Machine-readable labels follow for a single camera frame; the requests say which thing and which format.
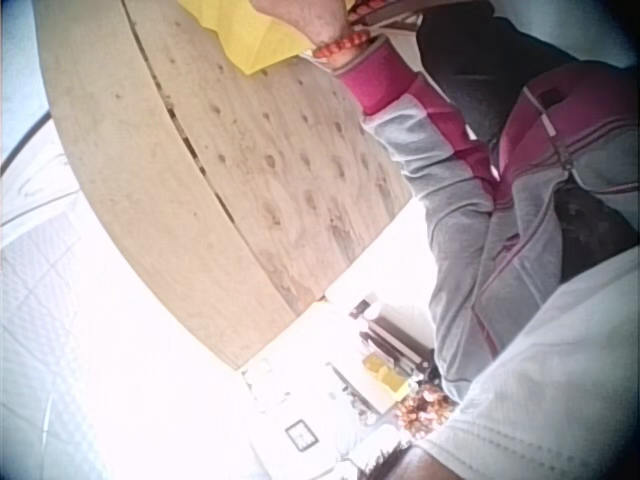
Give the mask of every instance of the pink sleeve cuff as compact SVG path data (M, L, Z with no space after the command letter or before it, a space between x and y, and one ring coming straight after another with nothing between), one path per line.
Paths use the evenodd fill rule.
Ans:
M396 101L417 78L386 37L378 37L336 76L360 102L365 115L378 113Z

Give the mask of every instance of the round wooden table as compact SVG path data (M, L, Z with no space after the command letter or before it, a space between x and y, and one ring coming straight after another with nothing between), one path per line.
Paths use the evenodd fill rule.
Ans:
M51 112L79 183L136 272L238 368L409 198L330 75L250 77L177 0L36 0Z

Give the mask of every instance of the pink and gray jacket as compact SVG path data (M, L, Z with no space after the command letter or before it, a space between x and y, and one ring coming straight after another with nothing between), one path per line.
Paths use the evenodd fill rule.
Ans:
M636 86L589 62L530 82L503 131L497 180L486 145L386 38L337 76L424 204L438 266L436 362L445 390L461 400L560 285L560 183L573 175L638 229ZM538 99L549 89L563 100L545 110Z

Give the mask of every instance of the leg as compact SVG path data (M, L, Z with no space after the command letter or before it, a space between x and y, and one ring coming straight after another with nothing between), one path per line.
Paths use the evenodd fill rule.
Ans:
M422 65L497 160L502 128L524 85L575 60L494 17L485 0L433 7L418 30Z

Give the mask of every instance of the hand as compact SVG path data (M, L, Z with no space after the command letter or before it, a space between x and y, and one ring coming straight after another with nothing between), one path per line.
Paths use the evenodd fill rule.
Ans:
M344 0L251 0L253 8L291 25L314 45L324 45L350 32Z

